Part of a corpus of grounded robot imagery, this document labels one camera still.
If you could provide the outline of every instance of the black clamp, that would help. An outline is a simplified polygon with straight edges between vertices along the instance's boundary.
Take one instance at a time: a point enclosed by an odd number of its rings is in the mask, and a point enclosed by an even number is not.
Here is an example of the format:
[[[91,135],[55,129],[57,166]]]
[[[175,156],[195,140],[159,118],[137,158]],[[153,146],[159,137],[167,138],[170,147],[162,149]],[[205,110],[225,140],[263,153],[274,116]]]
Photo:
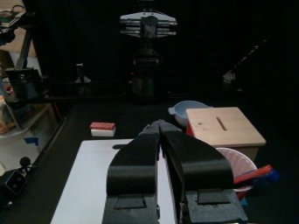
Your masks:
[[[111,162],[103,223],[159,223],[157,160],[161,146],[178,223],[247,223],[234,192],[229,160],[213,146],[166,121],[147,126]]]

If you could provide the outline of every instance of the pink bowl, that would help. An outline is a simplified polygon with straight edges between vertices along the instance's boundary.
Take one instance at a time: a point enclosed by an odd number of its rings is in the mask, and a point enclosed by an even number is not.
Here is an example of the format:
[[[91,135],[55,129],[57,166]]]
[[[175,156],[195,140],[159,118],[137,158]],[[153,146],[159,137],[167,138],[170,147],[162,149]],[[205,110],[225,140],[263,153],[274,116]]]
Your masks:
[[[254,171],[258,168],[253,160],[239,151],[230,148],[217,148],[217,150],[230,162],[234,178],[246,172]],[[251,188],[253,186],[249,185],[239,189],[235,189],[235,191],[245,192]]]

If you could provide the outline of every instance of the wooden box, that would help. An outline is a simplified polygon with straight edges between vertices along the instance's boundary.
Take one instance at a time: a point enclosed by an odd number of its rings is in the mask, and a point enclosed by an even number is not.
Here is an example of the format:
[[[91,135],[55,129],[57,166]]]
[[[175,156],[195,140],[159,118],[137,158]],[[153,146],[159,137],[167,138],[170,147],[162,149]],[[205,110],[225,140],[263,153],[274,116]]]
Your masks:
[[[258,149],[267,141],[239,108],[191,108],[186,111],[190,135],[215,148],[238,150],[255,160]]]

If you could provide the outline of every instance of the black table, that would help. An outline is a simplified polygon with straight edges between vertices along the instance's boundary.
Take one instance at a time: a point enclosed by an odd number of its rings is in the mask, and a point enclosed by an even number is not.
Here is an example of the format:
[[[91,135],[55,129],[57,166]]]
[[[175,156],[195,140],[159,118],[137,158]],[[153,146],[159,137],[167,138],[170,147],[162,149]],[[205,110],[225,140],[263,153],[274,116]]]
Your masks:
[[[182,100],[186,99],[170,99],[153,104],[138,104],[131,101],[75,104],[42,153],[37,163],[39,169],[30,177],[23,195],[4,213],[2,223],[51,223],[82,141],[135,138],[145,126],[159,119],[178,125],[174,117],[169,114],[169,108]],[[266,192],[262,191],[263,189],[254,189],[250,192],[249,205],[245,206],[250,222],[298,223],[299,163],[297,162],[297,146],[279,131],[274,121],[269,120],[261,108],[243,94],[189,98],[189,100],[198,100],[213,107],[239,107],[267,141],[266,146],[259,149],[255,163],[258,167],[271,164],[282,178]],[[117,123],[114,137],[91,136],[90,124],[95,121]]]

